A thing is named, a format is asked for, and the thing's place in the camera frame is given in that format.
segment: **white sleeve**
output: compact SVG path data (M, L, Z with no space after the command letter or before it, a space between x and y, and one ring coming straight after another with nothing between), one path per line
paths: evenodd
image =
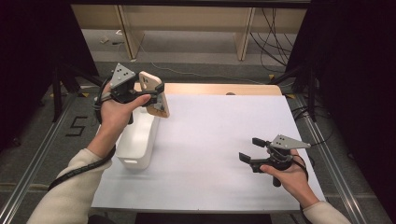
M337 209L335 209L331 204L326 202L318 202L306 207L304 210L304 215L313 224L347 224L350 223L349 220L344 217Z
M58 176L99 160L101 158L84 148ZM110 165L111 161L96 169L73 176L50 190L35 208L28 223L87 223L94 193L99 186L103 171Z

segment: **floor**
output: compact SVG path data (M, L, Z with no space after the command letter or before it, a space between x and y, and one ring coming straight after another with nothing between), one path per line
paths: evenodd
M128 58L123 45L123 37L120 31L83 30L83 34L100 73L105 73L115 63L136 63L136 66L143 64L149 69L173 74L173 76L169 75L169 79L175 81L186 81L189 78L196 78L205 82L206 76L215 75L213 69L217 69L218 72L216 74L220 74L220 70L225 68L231 69L230 76L234 78L233 81L235 82L268 82L269 75L278 76L284 71L285 67L280 62L283 63L284 61L286 63L288 55L287 51L285 56L283 52L276 48L268 48L269 52L274 54L279 60L277 62L270 56L262 54L253 37L251 37L247 46L246 59L241 62L236 57L233 34L146 32L137 59L131 60ZM266 34L261 34L261 36L254 34L254 36L259 42L261 41L260 37L266 38ZM292 49L294 40L295 35L278 36L280 45L286 50ZM276 41L272 36L269 42L276 45ZM238 80L237 75L244 77L245 73L254 73L254 76L247 76ZM224 82L228 82L229 80L225 76L217 77L216 81L222 82L224 79ZM326 111L320 96L318 95L316 99L316 105L318 106L315 111L317 122L313 123L310 118L306 117L306 113L298 115L302 111L298 108L306 104L306 94L293 94L290 89L292 81L293 79L286 80L279 86L284 94L291 93L291 95L287 96L287 99L290 110L296 109L293 113L302 139L309 143L325 140L324 143L308 149L307 152L312 158L311 162L315 164L314 169L327 201L354 223L391 223L353 161L353 155L348 154L343 137L333 124L331 115ZM80 83L83 86L90 86L84 80L80 80ZM23 172L35 155L36 149L42 147L42 139L46 138L47 130L51 129L50 118L53 108L51 100L51 90L49 90L48 94L43 98L44 105L37 109L36 114L32 117L32 122L29 123L26 131L21 136L22 145L20 147L11 147L0 154L1 203L4 203L12 193L16 183L21 179ZM65 122L65 125L69 125L70 122L75 122L73 119L83 114L83 117L86 117L86 122L90 124L87 125L88 128L84 131L85 135L79 138L78 143L62 139L55 139L54 142L49 143L51 144L51 150L45 155L46 159L42 161L41 168L34 178L34 184L26 192L12 223L24 223L27 220L35 204L45 194L43 189L59 172L58 170L67 164L68 158L76 153L74 149L69 150L64 145L68 145L70 148L78 148L80 145L87 144L94 135L97 124L90 119L92 114L87 114L88 112L82 109L87 106L89 106L89 103L84 97L77 98L73 103L70 120ZM64 136L69 132L71 132L70 129L61 129L57 134ZM350 194L347 193L345 195L343 189L350 191ZM346 200L356 203L357 208L346 206ZM361 211L361 214L357 214L357 216L361 215L361 217L355 218L353 215L356 215L357 210ZM92 213L109 216L117 223L134 223L136 215L136 213L126 211L92 210ZM298 213L272 214L271 219L274 224L304 223Z

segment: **white bin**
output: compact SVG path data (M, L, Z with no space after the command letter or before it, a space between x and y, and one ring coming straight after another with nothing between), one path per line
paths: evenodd
M134 123L125 127L116 149L116 156L126 168L141 170L149 166L159 120L145 107L134 110Z

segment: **wire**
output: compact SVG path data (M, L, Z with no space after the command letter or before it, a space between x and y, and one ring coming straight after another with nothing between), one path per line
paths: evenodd
M293 46L293 44L291 44L291 41L289 40L289 38L288 38L288 36L286 35L286 34L283 34L285 37L286 37L286 39L289 41L289 44L291 45L291 47L293 48L294 46Z
M291 155L291 156L298 157L298 158L300 158L303 161L304 165L302 165L301 163L297 162L295 159L291 160L294 164L298 165L304 171L305 176L306 176L306 181L308 181L309 175L308 175L308 171L306 170L306 163L305 163L304 159L300 155Z
M173 73L176 73L176 74L181 74L181 75L192 75L192 76L197 76L197 77L221 77L221 78L231 79L231 80L237 80L237 81L252 82L252 83L255 83L255 84L262 84L262 85L265 84L265 83L258 82L258 81L255 81L255 80L251 80L251 79L247 79L247 78L225 77L225 76L217 76L217 75L213 75L213 76L212 76L212 75L202 75L202 74L193 73L193 72L180 72L180 71L174 70L174 69L172 69L172 68L167 68L167 67L160 67L159 65L156 65L156 64L150 59L149 54L145 51L145 49L143 48L143 46L142 46L140 43L139 43L139 47L143 50L143 52L144 52L146 55L148 55L148 60L149 60L149 62L150 62L155 68L158 68L158 69L161 69L161 70L167 70L167 71L170 71L170 72L173 72Z
M302 115L303 113L307 112L307 111L308 111L308 108L302 110L297 116L294 116L294 121L297 121L297 119L303 118L303 117L301 117L301 115Z
M283 55L285 56L285 58L287 58L287 60L288 60L289 58L288 58L288 56L286 55L284 49L282 48L282 46L281 46L281 44L280 44L280 42L279 42L279 40L277 39L277 36L276 36L276 24L275 24L275 22L276 22L276 9L273 8L273 20L272 20L272 24L270 24L270 22L268 21L268 18L267 18L267 16L266 16L266 14L265 14L263 8L262 8L262 15L264 16L265 20L267 21L267 25L268 25L268 27L270 28L270 33L269 33L269 34L272 33L273 36L274 36L274 38L275 38L276 46L277 46L279 55L280 55L282 61L285 63L285 61L284 61L284 59L283 59L283 57L282 57L282 53L280 53L280 50L282 50Z
M291 83L286 84L286 85L283 85L283 86L279 86L279 85L278 85L278 87L288 87L288 86L291 86L291 85L293 85L293 84L294 84L294 82L291 82Z
M67 179L76 176L76 175L80 175L83 174L87 171L90 171L92 169L95 169L99 166L104 165L105 163L107 163L108 161L111 160L111 158L114 156L114 154L116 153L116 146L114 145L114 147L111 149L111 151L108 153L107 156L105 156L103 159L93 162L91 164L88 164L86 166L77 168L75 170L72 170L64 175L59 176L58 178L56 178L54 181L52 181L52 183L49 185L48 187L48 191L52 190L53 188L55 188L56 186L60 185L61 183L63 183L64 181L66 181Z
M262 63L262 54L260 54L260 62ZM283 73L283 71L276 71L276 70L273 70L273 69L271 69L271 68L266 67L266 66L264 65L264 63L262 63L262 67L263 67L265 70L269 71L269 72Z
M311 157L311 156L309 156L308 155L308 159L309 159L309 161L311 162L311 165L312 165L312 168L314 168L315 167L315 160Z
M299 222L297 221L297 218L293 215L293 214L289 214L291 219L293 219L294 223L299 224Z
M278 58L276 58L274 55L272 55L270 52L268 52L268 50L266 50L264 47L262 47L260 45L260 43L256 40L256 38L253 36L252 33L250 33L251 37L253 37L254 42L256 42L256 44L259 46L260 49L262 49L262 51L264 51L268 56L270 56L272 59L274 59L275 61L277 61L278 63L286 66L285 63L281 62Z
M262 42L265 43L265 45L268 45L268 46L270 46L270 47L272 47L272 48L274 48L274 49L279 49L279 47L277 47L277 46L275 46L275 45L272 45L272 44L268 43L268 36L269 36L269 34L268 34L266 40L262 39L262 36L260 35L260 33L256 33L256 35L259 37L259 39L260 39ZM286 52L291 52L291 50L289 50L289 49L283 49L283 50L285 50Z
M320 141L320 142L311 144L311 147L314 147L314 146L317 146L317 145L320 145L320 144L323 144L323 143L327 142L327 141L332 137L332 134L333 134L333 133L334 133L334 128L332 128L332 131L330 132L329 136L327 136L326 139L324 139L324 140L322 140L322 141Z

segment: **white surface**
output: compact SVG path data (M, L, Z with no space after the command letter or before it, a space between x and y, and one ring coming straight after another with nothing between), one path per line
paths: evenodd
M128 169L146 169L158 128L158 117L145 107L134 110L134 123L126 126L117 142L116 156Z
M131 171L113 159L93 207L155 212L272 213L299 204L272 177L253 174L238 159L267 158L252 137L301 140L283 96L167 95L173 114L161 119L150 166ZM309 161L304 149L299 153ZM323 193L308 163L309 183Z

